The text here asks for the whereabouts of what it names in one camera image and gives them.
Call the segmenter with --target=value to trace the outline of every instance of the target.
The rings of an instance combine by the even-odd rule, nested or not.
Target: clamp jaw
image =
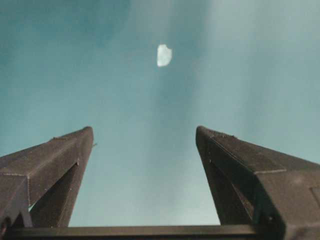
[[[267,239],[320,237],[320,165],[203,126],[196,145],[222,225],[266,225]]]

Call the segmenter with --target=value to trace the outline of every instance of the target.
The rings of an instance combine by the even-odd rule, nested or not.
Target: small white object
[[[168,48],[165,44],[160,44],[158,46],[156,64],[158,67],[167,66],[172,59],[172,49]]]

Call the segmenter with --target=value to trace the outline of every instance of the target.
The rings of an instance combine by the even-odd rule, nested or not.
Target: white crystal
[[[165,44],[158,46],[156,64],[158,67],[167,66],[172,59],[172,49],[168,48]]]

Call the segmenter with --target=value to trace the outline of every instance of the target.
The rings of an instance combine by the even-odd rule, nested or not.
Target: teal background
[[[218,224],[196,127],[320,163],[319,93],[318,0],[0,1],[0,156],[94,129],[71,226]]]

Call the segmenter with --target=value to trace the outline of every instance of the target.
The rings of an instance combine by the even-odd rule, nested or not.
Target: blue-green backdrop
[[[72,226],[219,223],[197,125],[320,163],[319,94],[318,0],[0,1],[0,156],[94,129]]]

